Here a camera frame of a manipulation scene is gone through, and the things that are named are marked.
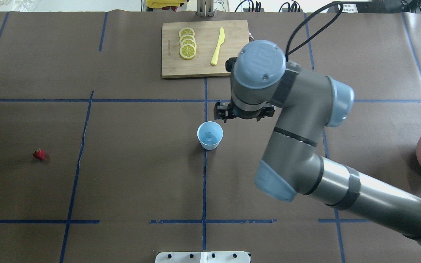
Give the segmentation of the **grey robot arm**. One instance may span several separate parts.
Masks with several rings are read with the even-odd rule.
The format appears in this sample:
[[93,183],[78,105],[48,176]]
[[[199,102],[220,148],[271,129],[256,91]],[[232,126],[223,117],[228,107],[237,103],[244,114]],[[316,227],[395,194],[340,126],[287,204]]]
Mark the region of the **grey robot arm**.
[[421,197],[316,153],[326,127],[339,126],[352,110],[349,85],[304,69],[268,40],[246,44],[225,69],[231,101],[216,103],[215,119],[259,121],[281,110],[254,178],[259,190],[285,202],[310,196],[421,246]]

